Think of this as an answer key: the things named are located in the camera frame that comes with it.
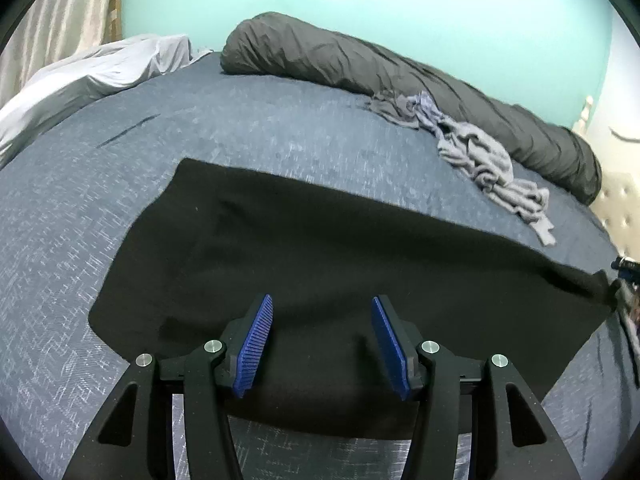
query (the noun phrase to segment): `triangular cutout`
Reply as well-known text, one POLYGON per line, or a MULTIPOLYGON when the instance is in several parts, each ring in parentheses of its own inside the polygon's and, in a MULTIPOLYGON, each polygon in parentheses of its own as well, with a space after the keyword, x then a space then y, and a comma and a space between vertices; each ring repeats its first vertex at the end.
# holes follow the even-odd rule
POLYGON ((116 407, 102 427, 100 435, 98 435, 100 444, 112 444, 121 447, 127 447, 131 444, 133 414, 136 411, 137 394, 137 384, 132 383, 126 387, 116 407))
POLYGON ((507 384, 507 402, 511 419, 511 439, 516 447, 546 442, 545 433, 515 384, 507 384))

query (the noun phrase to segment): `ribbed blue pad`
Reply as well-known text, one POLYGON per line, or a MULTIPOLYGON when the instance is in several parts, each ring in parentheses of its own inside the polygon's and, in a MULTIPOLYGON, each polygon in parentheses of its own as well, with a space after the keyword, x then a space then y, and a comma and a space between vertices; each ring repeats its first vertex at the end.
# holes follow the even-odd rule
POLYGON ((258 364, 260 363, 272 322, 273 301, 271 301, 271 296, 267 294, 262 300, 262 304, 238 354, 233 392, 239 399, 254 384, 255 373, 258 370, 258 364))
POLYGON ((398 344, 385 310, 377 297, 373 298, 371 302, 371 323, 391 380, 391 386, 402 400, 407 400, 411 388, 407 379, 406 356, 398 344))

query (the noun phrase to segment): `white sheet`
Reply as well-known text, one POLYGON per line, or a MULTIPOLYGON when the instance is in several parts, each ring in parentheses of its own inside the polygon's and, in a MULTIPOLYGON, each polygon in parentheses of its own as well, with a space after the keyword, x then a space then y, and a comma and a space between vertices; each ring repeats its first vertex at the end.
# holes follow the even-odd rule
POLYGON ((80 108, 178 70, 208 52, 193 57, 184 35, 143 34, 41 68, 0 109, 0 169, 39 135, 80 108))

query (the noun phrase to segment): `mint green wall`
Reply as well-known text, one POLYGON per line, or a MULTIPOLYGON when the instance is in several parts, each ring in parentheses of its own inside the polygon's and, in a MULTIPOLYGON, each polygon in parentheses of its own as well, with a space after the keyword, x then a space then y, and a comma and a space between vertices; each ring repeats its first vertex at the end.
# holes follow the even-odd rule
POLYGON ((187 33, 221 50, 267 10, 380 43, 569 127, 600 94, 612 26, 607 0, 123 0, 122 21, 127 37, 187 33))

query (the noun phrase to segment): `wall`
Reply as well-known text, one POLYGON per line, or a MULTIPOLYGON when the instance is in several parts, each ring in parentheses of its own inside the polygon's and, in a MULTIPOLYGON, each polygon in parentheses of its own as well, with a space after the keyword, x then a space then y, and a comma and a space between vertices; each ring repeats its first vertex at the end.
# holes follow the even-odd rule
POLYGON ((600 101, 587 139, 605 168, 640 171, 640 46, 613 11, 611 48, 600 101), (638 143, 623 142, 610 128, 638 143))
POLYGON ((266 10, 381 43, 568 127, 600 94, 612 12, 607 0, 123 0, 122 19, 125 36, 184 32, 221 50, 266 10))

